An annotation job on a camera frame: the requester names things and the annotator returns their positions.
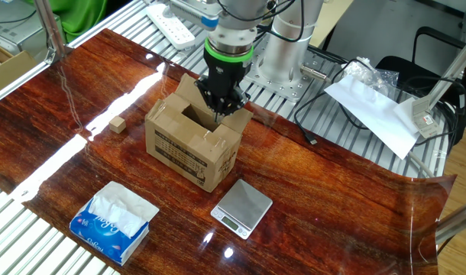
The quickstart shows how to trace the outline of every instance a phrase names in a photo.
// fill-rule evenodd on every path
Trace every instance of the power strip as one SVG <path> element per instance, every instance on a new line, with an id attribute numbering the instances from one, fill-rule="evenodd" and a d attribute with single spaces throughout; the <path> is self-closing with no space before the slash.
<path id="1" fill-rule="evenodd" d="M 146 7 L 145 10 L 148 17 L 177 50 L 194 46 L 196 39 L 194 34 L 176 16 L 164 17 L 165 8 L 167 8 L 165 4 L 156 4 Z"/>

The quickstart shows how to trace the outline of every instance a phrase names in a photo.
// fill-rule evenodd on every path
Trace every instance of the kitchen scale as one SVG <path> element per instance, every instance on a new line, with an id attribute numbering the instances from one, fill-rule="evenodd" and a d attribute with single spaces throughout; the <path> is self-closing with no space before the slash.
<path id="1" fill-rule="evenodd" d="M 246 240 L 271 205 L 272 199 L 239 180 L 211 211 L 211 216 Z"/>

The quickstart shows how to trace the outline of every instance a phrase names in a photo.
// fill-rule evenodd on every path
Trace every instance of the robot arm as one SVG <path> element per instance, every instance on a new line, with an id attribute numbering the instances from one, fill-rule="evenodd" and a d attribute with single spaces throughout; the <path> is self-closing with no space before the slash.
<path id="1" fill-rule="evenodd" d="M 275 2 L 279 10 L 267 28 L 272 28 L 272 35 L 258 62 L 252 65 L 257 25 L 265 18 L 267 4 L 273 8 Z M 209 75 L 201 76 L 196 85 L 216 121 L 248 102 L 249 95 L 239 84 L 252 66 L 256 78 L 252 81 L 262 80 L 260 85 L 281 90 L 301 87 L 298 82 L 303 75 L 320 78 L 318 72 L 313 74 L 315 70 L 303 64 L 303 58 L 322 4 L 323 0 L 169 0 L 175 15 L 209 31 L 204 50 Z"/>
<path id="2" fill-rule="evenodd" d="M 209 75 L 201 76 L 196 85 L 217 120 L 248 102 L 249 95 L 239 84 L 250 71 L 256 26 L 266 12 L 267 0 L 212 2 L 171 0 L 168 5 L 175 15 L 209 31 L 204 49 Z"/>

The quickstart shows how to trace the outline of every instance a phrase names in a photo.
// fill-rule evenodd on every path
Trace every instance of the metal grid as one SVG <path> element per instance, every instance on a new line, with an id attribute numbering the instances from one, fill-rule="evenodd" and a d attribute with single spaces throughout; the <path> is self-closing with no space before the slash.
<path id="1" fill-rule="evenodd" d="M 183 23 L 197 37 L 196 47 L 177 51 L 154 26 L 144 12 L 145 4 L 134 0 L 96 25 L 84 35 L 75 39 L 70 46 L 78 47 L 103 28 L 131 39 L 135 43 L 158 53 L 194 73 L 207 73 L 207 66 L 202 59 L 202 44 L 206 32 L 184 21 Z M 333 77 L 340 69 L 339 65 L 321 57 L 313 56 L 312 67 Z M 10 92 L 37 75 L 48 65 L 41 63 L 20 79 L 0 92 L 3 99 Z M 299 102 L 287 101 L 255 84 L 244 81 L 241 87 L 251 94 L 252 102 L 293 120 L 297 106 L 322 92 L 325 84 L 313 82 Z M 444 126 L 441 115 L 434 115 L 436 121 Z M 336 101 L 328 95 L 312 103 L 300 113 L 303 127 L 336 144 L 371 160 L 380 166 L 404 176 L 423 177 L 422 171 L 413 162 L 401 160 L 370 131 L 354 128 L 341 112 Z M 437 138 L 425 146 L 416 147 L 416 156 L 435 172 L 443 174 L 447 138 Z M 98 258 L 66 238 L 55 228 L 51 228 L 24 206 L 12 202 L 0 190 L 0 274 L 116 274 Z"/>

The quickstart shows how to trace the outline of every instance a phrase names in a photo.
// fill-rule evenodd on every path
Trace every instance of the green cloth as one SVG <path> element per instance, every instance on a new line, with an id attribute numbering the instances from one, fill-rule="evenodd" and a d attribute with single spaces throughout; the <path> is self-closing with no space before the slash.
<path id="1" fill-rule="evenodd" d="M 94 27 L 105 16 L 108 0 L 50 0 L 51 9 L 60 16 L 68 42 Z"/>

